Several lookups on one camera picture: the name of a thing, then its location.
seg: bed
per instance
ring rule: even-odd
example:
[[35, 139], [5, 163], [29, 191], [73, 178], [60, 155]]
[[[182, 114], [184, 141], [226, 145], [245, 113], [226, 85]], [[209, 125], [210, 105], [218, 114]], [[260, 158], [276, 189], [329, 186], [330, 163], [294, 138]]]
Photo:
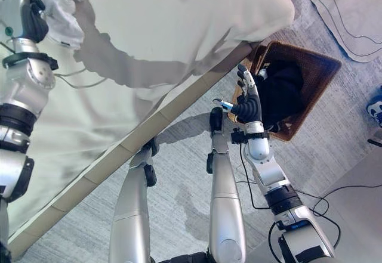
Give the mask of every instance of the bed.
[[85, 34], [80, 49], [39, 44], [58, 60], [61, 78], [31, 137], [28, 191], [8, 207], [14, 257], [259, 41], [289, 25], [294, 7], [290, 0], [83, 0], [75, 16]]

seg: black cable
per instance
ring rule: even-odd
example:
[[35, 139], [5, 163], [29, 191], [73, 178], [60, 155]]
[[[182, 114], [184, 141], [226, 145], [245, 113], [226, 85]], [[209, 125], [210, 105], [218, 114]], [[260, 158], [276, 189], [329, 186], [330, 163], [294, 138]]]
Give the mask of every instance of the black cable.
[[326, 209], [325, 209], [325, 211], [322, 213], [322, 215], [325, 215], [325, 214], [329, 211], [329, 207], [330, 207], [329, 201], [327, 201], [327, 199], [325, 199], [324, 197], [321, 197], [321, 196], [314, 196], [314, 195], [312, 195], [312, 194], [310, 194], [310, 193], [306, 193], [305, 191], [302, 191], [302, 190], [297, 190], [297, 189], [294, 189], [294, 190], [297, 191], [298, 193], [305, 194], [306, 196], [310, 196], [310, 197], [314, 197], [315, 199], [319, 199], [318, 202], [320, 202], [320, 201], [322, 201], [322, 200], [323, 200], [324, 202], [326, 202]]
[[358, 184], [358, 185], [345, 185], [343, 187], [339, 187], [339, 188], [335, 188], [333, 189], [332, 191], [330, 191], [329, 193], [327, 193], [326, 195], [324, 195], [313, 207], [313, 210], [316, 211], [316, 207], [317, 205], [322, 201], [322, 200], [326, 200], [326, 197], [331, 195], [332, 193], [335, 193], [336, 191], [338, 190], [342, 190], [344, 188], [350, 188], [350, 187], [365, 187], [365, 188], [377, 188], [377, 187], [382, 187], [382, 184], [378, 184], [378, 185], [363, 185], [363, 184]]
[[278, 263], [282, 263], [282, 262], [280, 261], [280, 259], [276, 256], [275, 251], [273, 250], [273, 247], [272, 247], [272, 243], [270, 242], [270, 236], [272, 235], [272, 231], [273, 231], [275, 225], [276, 225], [276, 223], [274, 222], [274, 223], [271, 225], [270, 229], [269, 229], [269, 232], [268, 232], [268, 245], [269, 245], [269, 250], [270, 250], [270, 252], [272, 253], [273, 257], [275, 257], [276, 261], [277, 261]]
[[378, 143], [377, 141], [374, 141], [373, 139], [368, 139], [368, 143], [373, 144], [379, 148], [382, 148], [382, 144]]
[[242, 155], [242, 152], [241, 152], [241, 143], [240, 143], [240, 159], [241, 159], [241, 163], [243, 164], [243, 167], [244, 167], [245, 176], [246, 176], [246, 178], [247, 178], [247, 184], [248, 184], [248, 188], [249, 188], [249, 194], [251, 195], [251, 203], [252, 203], [252, 207], [253, 207], [254, 209], [258, 209], [258, 210], [270, 209], [270, 208], [258, 208], [258, 207], [255, 206], [255, 204], [254, 204], [254, 202], [253, 202], [253, 195], [252, 195], [251, 184], [249, 183], [249, 177], [248, 177], [248, 173], [247, 173], [247, 168], [245, 167], [244, 160], [243, 160], [243, 155]]
[[16, 53], [12, 48], [10, 48], [8, 45], [0, 41], [0, 45], [4, 47], [6, 50], [10, 51], [11, 53]]
[[[243, 164], [244, 171], [245, 171], [245, 176], [246, 176], [247, 180], [246, 180], [246, 181], [237, 181], [236, 183], [246, 182], [246, 183], [248, 184], [249, 194], [251, 195], [251, 203], [252, 203], [252, 206], [253, 206], [254, 209], [270, 209], [270, 208], [257, 208], [257, 207], [255, 207], [255, 205], [254, 205], [253, 195], [252, 195], [252, 190], [251, 190], [251, 184], [257, 184], [257, 183], [254, 182], [254, 181], [249, 181], [247, 168], [246, 168], [246, 166], [245, 166], [245, 164], [244, 164], [243, 155], [242, 155], [242, 144], [240, 144], [240, 159], [241, 159], [241, 162], [242, 162], [242, 164]], [[339, 244], [339, 242], [340, 242], [340, 240], [341, 240], [341, 227], [340, 227], [334, 220], [332, 220], [332, 219], [328, 218], [327, 216], [325, 216], [325, 214], [329, 211], [329, 207], [330, 207], [329, 201], [326, 199], [326, 197], [328, 197], [328, 196], [329, 196], [330, 194], [332, 194], [332, 193], [335, 193], [335, 192], [338, 191], [338, 190], [342, 190], [342, 189], [344, 189], [344, 188], [351, 188], [351, 187], [378, 188], [378, 187], [382, 187], [382, 184], [379, 184], [379, 185], [345, 185], [345, 186], [343, 186], [343, 187], [335, 188], [334, 190], [332, 190], [332, 191], [330, 191], [329, 193], [327, 193], [326, 195], [324, 195], [324, 197], [321, 197], [321, 196], [314, 196], [314, 195], [312, 195], [312, 194], [310, 194], [310, 193], [307, 193], [307, 192], [305, 192], [305, 191], [295, 189], [295, 191], [298, 192], [298, 193], [302, 193], [302, 194], [305, 194], [305, 195], [307, 195], [307, 196], [314, 197], [315, 199], [319, 199], [319, 201], [314, 205], [314, 207], [313, 207], [313, 208], [309, 208], [309, 209], [313, 212], [314, 216], [318, 216], [318, 217], [325, 218], [327, 221], [333, 223], [333, 224], [337, 227], [337, 230], [338, 230], [338, 236], [337, 236], [337, 239], [336, 239], [336, 241], [335, 241], [335, 243], [334, 243], [334, 245], [333, 245], [334, 248], [336, 248], [336, 247], [338, 246], [338, 244]], [[326, 202], [326, 204], [327, 204], [324, 213], [320, 213], [320, 212], [318, 212], [318, 211], [315, 210], [316, 207], [317, 207], [317, 205], [318, 205], [321, 201], [324, 201], [324, 202]], [[273, 231], [275, 225], [276, 225], [276, 223], [274, 222], [274, 223], [272, 224], [272, 226], [270, 227], [270, 229], [269, 229], [269, 232], [268, 232], [268, 245], [269, 245], [269, 249], [270, 249], [270, 251], [271, 251], [273, 257], [275, 257], [275, 259], [276, 259], [276, 261], [277, 261], [278, 263], [281, 263], [281, 261], [279, 260], [279, 258], [276, 256], [275, 251], [273, 250], [273, 248], [272, 248], [272, 244], [271, 244], [271, 242], [270, 242], [270, 236], [272, 235], [272, 231]]]
[[[237, 181], [236, 183], [237, 184], [240, 184], [240, 183], [248, 183], [248, 181]], [[254, 182], [254, 181], [250, 181], [249, 182], [250, 184], [257, 184], [257, 182]], [[319, 199], [319, 200], [323, 200], [325, 203], [326, 203], [326, 209], [325, 211], [322, 213], [322, 215], [325, 215], [328, 211], [329, 211], [329, 207], [330, 207], [330, 204], [329, 204], [329, 201], [327, 201], [327, 199], [324, 199], [323, 197], [321, 196], [314, 196], [310, 193], [307, 193], [305, 191], [302, 191], [302, 190], [297, 190], [296, 188], [294, 189], [296, 192], [298, 193], [302, 193], [302, 194], [305, 194], [306, 196], [310, 196], [310, 197], [314, 197], [315, 199]]]
[[337, 236], [337, 239], [336, 239], [336, 241], [335, 241], [335, 243], [333, 245], [334, 249], [337, 248], [337, 246], [338, 246], [338, 244], [340, 242], [340, 239], [341, 239], [341, 227], [334, 220], [328, 218], [327, 216], [325, 216], [323, 214], [320, 214], [317, 211], [314, 211], [312, 208], [309, 208], [309, 209], [313, 212], [314, 215], [318, 214], [316, 216], [320, 216], [320, 217], [325, 218], [327, 221], [330, 221], [331, 223], [333, 223], [337, 227], [337, 229], [338, 229], [338, 236]]

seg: white rug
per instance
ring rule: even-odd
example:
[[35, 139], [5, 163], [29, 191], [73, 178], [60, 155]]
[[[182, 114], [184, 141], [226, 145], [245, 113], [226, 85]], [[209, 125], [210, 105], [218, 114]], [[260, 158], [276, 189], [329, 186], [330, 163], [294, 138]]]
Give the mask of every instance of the white rug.
[[347, 55], [369, 62], [382, 55], [382, 0], [311, 0]]

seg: wire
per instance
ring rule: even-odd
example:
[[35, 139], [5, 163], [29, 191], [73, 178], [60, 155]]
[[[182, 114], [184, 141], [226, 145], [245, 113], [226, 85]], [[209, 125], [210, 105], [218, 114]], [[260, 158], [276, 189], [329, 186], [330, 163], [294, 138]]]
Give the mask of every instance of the wire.
[[334, 249], [337, 248], [337, 246], [338, 246], [338, 244], [340, 242], [340, 239], [341, 239], [341, 227], [334, 220], [328, 218], [327, 216], [325, 216], [323, 214], [320, 214], [319, 212], [313, 210], [312, 208], [309, 208], [309, 209], [313, 212], [314, 215], [318, 214], [316, 216], [320, 216], [320, 217], [325, 218], [327, 221], [330, 221], [331, 223], [333, 223], [337, 227], [337, 229], [338, 229], [338, 236], [337, 236], [337, 239], [336, 239], [336, 241], [335, 241], [335, 243], [333, 245]]
[[381, 143], [378, 143], [377, 141], [374, 141], [373, 139], [368, 139], [368, 143], [373, 144], [373, 145], [375, 145], [375, 146], [377, 146], [377, 147], [382, 148], [382, 144], [381, 144]]
[[[237, 184], [240, 184], [240, 183], [248, 183], [247, 181], [237, 181], [236, 183]], [[254, 181], [250, 181], [249, 182], [250, 184], [257, 184], [257, 182], [254, 182]], [[325, 211], [321, 214], [321, 215], [325, 215], [328, 211], [329, 211], [329, 207], [330, 207], [330, 204], [329, 204], [329, 201], [327, 201], [327, 199], [321, 197], [321, 196], [314, 196], [310, 193], [307, 193], [306, 191], [302, 191], [302, 190], [297, 190], [296, 188], [294, 189], [296, 192], [298, 193], [302, 193], [302, 194], [305, 194], [306, 196], [310, 196], [310, 197], [314, 197], [315, 199], [319, 199], [319, 200], [323, 200], [324, 202], [326, 202], [326, 209]]]
[[62, 77], [69, 77], [69, 76], [73, 76], [73, 75], [76, 75], [76, 74], [80, 74], [82, 72], [86, 71], [86, 68], [83, 68], [81, 70], [78, 70], [78, 71], [75, 71], [75, 72], [72, 72], [72, 73], [69, 73], [69, 74], [59, 74], [59, 73], [55, 73], [54, 76], [62, 76]]
[[[251, 190], [251, 184], [257, 184], [257, 183], [254, 182], [254, 181], [249, 181], [247, 168], [246, 168], [246, 166], [244, 164], [243, 155], [242, 155], [242, 144], [240, 144], [240, 159], [241, 159], [241, 162], [243, 164], [244, 171], [245, 171], [245, 176], [246, 176], [247, 180], [246, 181], [237, 181], [236, 183], [246, 182], [248, 184], [249, 194], [251, 195], [251, 203], [252, 203], [252, 206], [253, 206], [254, 209], [270, 209], [270, 208], [257, 208], [254, 205], [253, 195], [252, 195], [252, 190]], [[338, 236], [337, 236], [337, 239], [335, 240], [335, 243], [333, 245], [334, 248], [337, 248], [337, 246], [338, 246], [338, 244], [339, 244], [339, 242], [341, 240], [341, 227], [334, 220], [332, 220], [332, 219], [328, 218], [327, 216], [325, 216], [325, 214], [329, 211], [329, 207], [330, 207], [329, 201], [326, 199], [326, 197], [328, 197], [332, 193], [335, 193], [338, 190], [342, 190], [344, 188], [352, 188], [352, 187], [378, 188], [378, 187], [382, 187], [382, 184], [378, 184], [378, 185], [345, 185], [345, 186], [342, 186], [342, 187], [339, 187], [339, 188], [335, 188], [334, 190], [330, 191], [329, 193], [327, 193], [323, 197], [321, 197], [321, 196], [314, 196], [314, 195], [312, 195], [310, 193], [307, 193], [305, 191], [295, 189], [295, 191], [298, 192], [298, 193], [302, 193], [302, 194], [305, 194], [307, 196], [314, 197], [315, 199], [319, 199], [318, 202], [314, 205], [314, 207], [313, 208], [309, 208], [309, 209], [312, 211], [314, 216], [325, 218], [327, 221], [333, 223], [337, 227]], [[327, 204], [325, 212], [323, 212], [323, 213], [320, 213], [320, 212], [316, 211], [316, 207], [317, 207], [317, 205], [321, 201], [324, 201]], [[278, 263], [281, 263], [279, 258], [276, 256], [275, 251], [272, 248], [272, 243], [270, 241], [270, 237], [272, 235], [272, 231], [273, 231], [275, 225], [276, 225], [276, 223], [274, 222], [272, 224], [272, 226], [269, 228], [269, 232], [268, 232], [268, 245], [269, 245], [269, 249], [270, 249], [273, 257], [275, 257], [275, 259], [276, 259], [276, 261]]]
[[336, 191], [338, 190], [342, 190], [344, 188], [351, 188], [351, 187], [365, 187], [365, 188], [377, 188], [377, 187], [382, 187], [382, 184], [378, 184], [378, 185], [363, 185], [363, 184], [358, 184], [358, 185], [345, 185], [343, 187], [339, 187], [339, 188], [335, 188], [333, 189], [332, 191], [330, 191], [329, 193], [327, 193], [326, 195], [324, 195], [313, 207], [313, 210], [316, 212], [316, 207], [317, 205], [322, 201], [322, 200], [326, 200], [326, 197], [328, 197], [329, 195], [331, 195], [332, 193], [335, 193]]
[[5, 43], [3, 43], [2, 41], [0, 41], [0, 45], [1, 45], [2, 47], [4, 47], [6, 50], [8, 50], [9, 52], [11, 52], [11, 53], [13, 53], [13, 54], [16, 53], [12, 48], [10, 48], [8, 45], [6, 45]]
[[275, 225], [276, 225], [276, 223], [274, 222], [274, 223], [271, 225], [271, 227], [269, 228], [269, 232], [268, 232], [268, 245], [269, 245], [269, 250], [270, 250], [270, 252], [272, 253], [273, 257], [275, 257], [276, 261], [277, 261], [278, 263], [282, 263], [282, 262], [280, 261], [280, 259], [276, 256], [275, 251], [273, 250], [273, 247], [272, 247], [272, 242], [270, 241], [270, 236], [272, 235], [272, 231], [273, 231]]
[[246, 176], [246, 178], [247, 178], [247, 184], [248, 184], [248, 188], [249, 188], [249, 194], [251, 195], [251, 203], [252, 203], [252, 207], [253, 207], [254, 209], [257, 209], [257, 210], [270, 209], [270, 208], [258, 208], [258, 207], [255, 206], [255, 204], [254, 204], [254, 202], [253, 202], [253, 195], [252, 195], [251, 184], [249, 183], [249, 177], [248, 177], [247, 168], [245, 167], [244, 160], [243, 160], [243, 155], [242, 155], [242, 152], [241, 152], [241, 143], [240, 143], [240, 159], [241, 159], [241, 163], [243, 164], [243, 167], [244, 167], [245, 176]]
[[64, 80], [70, 87], [72, 88], [75, 88], [75, 89], [82, 89], [82, 88], [91, 88], [91, 87], [94, 87], [98, 84], [101, 84], [102, 82], [106, 81], [107, 78], [104, 78], [96, 83], [93, 83], [93, 84], [89, 84], [89, 85], [73, 85], [71, 83], [69, 83], [69, 81], [67, 81], [65, 78], [63, 78], [62, 76], [57, 76], [57, 78], [60, 78], [61, 80]]
[[298, 193], [302, 193], [302, 194], [305, 194], [306, 196], [310, 196], [310, 197], [314, 197], [315, 199], [319, 199], [318, 202], [321, 202], [322, 200], [324, 202], [326, 202], [326, 209], [325, 211], [322, 213], [322, 215], [325, 215], [328, 211], [329, 211], [329, 207], [330, 207], [330, 204], [329, 204], [329, 201], [327, 201], [327, 199], [325, 199], [324, 197], [321, 197], [321, 196], [314, 196], [310, 193], [307, 193], [305, 191], [302, 191], [302, 190], [297, 190], [296, 188], [294, 189], [295, 191], [297, 191]]

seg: white sheet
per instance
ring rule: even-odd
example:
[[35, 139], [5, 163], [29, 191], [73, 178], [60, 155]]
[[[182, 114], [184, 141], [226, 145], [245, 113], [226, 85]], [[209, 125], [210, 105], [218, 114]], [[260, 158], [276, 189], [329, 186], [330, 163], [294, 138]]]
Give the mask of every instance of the white sheet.
[[85, 0], [77, 52], [44, 41], [61, 79], [35, 125], [28, 192], [11, 203], [10, 234], [45, 206], [103, 150], [126, 136], [171, 89], [219, 63], [240, 41], [260, 41], [289, 25], [290, 0]]

